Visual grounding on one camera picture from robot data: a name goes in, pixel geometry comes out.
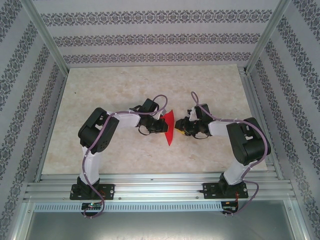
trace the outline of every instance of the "yellow object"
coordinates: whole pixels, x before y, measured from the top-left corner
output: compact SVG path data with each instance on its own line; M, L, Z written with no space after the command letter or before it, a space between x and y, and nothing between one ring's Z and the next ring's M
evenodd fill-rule
M185 135L185 132L184 132L184 131L180 131L179 129L175 129L175 130L177 130L179 133Z

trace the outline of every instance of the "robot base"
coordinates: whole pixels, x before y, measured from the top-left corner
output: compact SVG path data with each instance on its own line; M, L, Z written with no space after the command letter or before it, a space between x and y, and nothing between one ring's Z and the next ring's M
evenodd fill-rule
M242 181L235 185L229 185L222 173L219 182L205 182L202 184L204 199L247 199L247 185Z
M104 200L114 199L114 184L99 184L98 180L93 187L103 196ZM78 177L77 184L71 187L70 200L100 200L100 197Z

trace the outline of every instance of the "aluminum frame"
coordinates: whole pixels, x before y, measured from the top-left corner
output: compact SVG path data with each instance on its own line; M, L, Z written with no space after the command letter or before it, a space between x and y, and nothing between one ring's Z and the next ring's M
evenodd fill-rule
M257 96L253 91L250 79L243 68L239 68L240 78L252 115L258 120L267 138L270 139L266 123L257 105ZM260 190L254 201L282 200L295 239L309 240L304 219L302 217L295 192L290 180L285 180L280 171L278 160L272 148L266 160L266 171L252 171L246 180L257 182ZM203 183L218 182L220 172L209 173L155 173L155 174L102 174L100 182L115 184L114 203L151 203L182 202L206 203L202 193ZM68 204L71 185L76 183L78 175L38 175L38 182L30 182L23 197L22 208L15 225L12 240L26 239L31 224L33 211L37 203ZM256 190L254 184L247 184L249 198ZM212 199L211 202L233 201L233 199Z

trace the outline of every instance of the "enclosure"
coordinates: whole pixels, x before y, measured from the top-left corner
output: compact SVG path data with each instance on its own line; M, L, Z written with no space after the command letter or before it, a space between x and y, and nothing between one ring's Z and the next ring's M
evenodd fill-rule
M0 239L320 239L318 4L2 0ZM232 164L228 138L174 131L168 146L128 128L100 164L113 200L84 219L88 201L70 192L93 110L164 94L179 120L196 105L191 91L213 115L252 116L265 133L271 154L245 177L259 185L250 205L223 215L235 199L200 192ZM247 183L249 198L256 188Z

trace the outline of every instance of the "black wire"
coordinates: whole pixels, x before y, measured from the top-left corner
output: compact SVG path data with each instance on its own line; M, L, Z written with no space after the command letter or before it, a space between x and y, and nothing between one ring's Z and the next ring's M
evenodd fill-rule
M206 136L206 137L204 137L204 138L198 138L198 137L196 137L195 135L192 135L192 137L194 137L195 139L207 139L209 136Z
M141 132L141 131L140 131L140 127L141 127L141 126L139 126L139 128L138 128L139 133L141 133L141 134L144 135L144 136L150 135L150 132L149 132L149 134L145 134L145 133Z

